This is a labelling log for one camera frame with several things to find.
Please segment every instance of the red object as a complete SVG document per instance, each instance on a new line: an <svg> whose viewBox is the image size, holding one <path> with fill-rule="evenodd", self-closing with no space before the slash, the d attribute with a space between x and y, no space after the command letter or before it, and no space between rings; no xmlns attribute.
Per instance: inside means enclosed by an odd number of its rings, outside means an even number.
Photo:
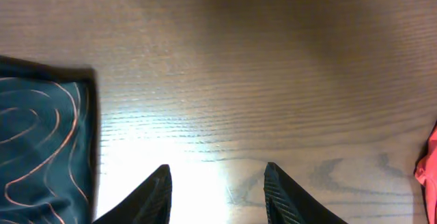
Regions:
<svg viewBox="0 0 437 224"><path fill-rule="evenodd" d="M428 139L428 154L423 157L416 168L416 179L425 187L426 208L429 224L436 223L437 208L437 129Z"/></svg>

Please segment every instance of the wooden table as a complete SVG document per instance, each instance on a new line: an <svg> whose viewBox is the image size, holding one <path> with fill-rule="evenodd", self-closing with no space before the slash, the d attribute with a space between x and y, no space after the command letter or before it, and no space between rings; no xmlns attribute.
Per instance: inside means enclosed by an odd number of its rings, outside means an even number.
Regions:
<svg viewBox="0 0 437 224"><path fill-rule="evenodd" d="M266 223L274 161L349 223L426 223L437 0L0 0L0 54L94 68L104 214L157 166L172 223Z"/></svg>

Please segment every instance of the dark blue fabric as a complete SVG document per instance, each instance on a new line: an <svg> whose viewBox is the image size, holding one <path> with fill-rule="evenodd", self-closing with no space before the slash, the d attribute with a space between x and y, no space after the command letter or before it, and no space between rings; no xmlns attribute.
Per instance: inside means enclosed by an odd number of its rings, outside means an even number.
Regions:
<svg viewBox="0 0 437 224"><path fill-rule="evenodd" d="M0 62L0 223L91 223L89 92Z"/></svg>

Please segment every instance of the red fabric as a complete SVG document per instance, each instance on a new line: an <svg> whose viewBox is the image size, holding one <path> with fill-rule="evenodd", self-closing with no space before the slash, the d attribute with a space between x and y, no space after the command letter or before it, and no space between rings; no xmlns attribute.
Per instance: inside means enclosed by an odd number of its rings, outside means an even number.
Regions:
<svg viewBox="0 0 437 224"><path fill-rule="evenodd" d="M416 168L416 179L425 187L426 208L429 224L436 224L437 208L437 129L428 140L428 154L423 157Z"/></svg>

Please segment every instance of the wooden surface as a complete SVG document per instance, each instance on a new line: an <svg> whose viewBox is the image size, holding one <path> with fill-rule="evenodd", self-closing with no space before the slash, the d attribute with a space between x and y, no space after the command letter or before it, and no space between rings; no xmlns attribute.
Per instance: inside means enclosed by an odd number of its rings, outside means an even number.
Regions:
<svg viewBox="0 0 437 224"><path fill-rule="evenodd" d="M0 54L91 66L96 216L157 166L172 223L266 223L274 161L349 223L426 223L437 0L0 0Z"/></svg>

